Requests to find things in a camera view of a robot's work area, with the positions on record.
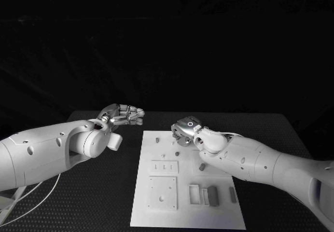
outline white board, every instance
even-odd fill
[[[137,175],[134,205],[131,214],[133,227],[170,227],[170,228],[203,228],[203,229],[239,229],[245,230],[238,196],[236,203],[231,200],[229,188],[235,187],[232,176],[218,170],[208,169],[205,175],[195,173],[193,152],[195,145],[182,147],[172,137],[170,131],[144,131],[141,158]],[[153,173],[152,161],[177,161],[179,174]],[[176,177],[177,209],[149,209],[150,177]],[[199,185],[200,205],[190,205],[189,186]],[[205,206],[203,191],[211,186],[218,187],[219,206]]]

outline black table surface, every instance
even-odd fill
[[[97,118],[98,111],[75,111],[68,121]],[[118,151],[108,148],[98,158],[62,173],[58,186],[39,208],[2,232],[137,232],[203,231],[200,229],[130,227],[143,131],[169,131],[176,121],[196,116],[215,131],[254,138],[275,150],[311,158],[294,128],[281,114],[147,112],[143,126],[120,126]],[[28,212],[48,195],[57,177],[23,199],[8,222]],[[275,187],[234,178],[248,231],[327,232],[310,209]]]

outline black background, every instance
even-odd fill
[[[326,0],[5,3],[0,137],[113,103],[281,113],[333,159],[333,11]]]

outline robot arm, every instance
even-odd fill
[[[334,161],[285,154],[251,138],[221,133],[186,117],[172,126],[182,146],[195,143],[203,161],[236,178],[287,191],[334,231]]]
[[[0,141],[0,191],[36,184],[101,155],[118,150],[120,125],[143,125],[143,109],[110,105],[97,119],[26,130]]]

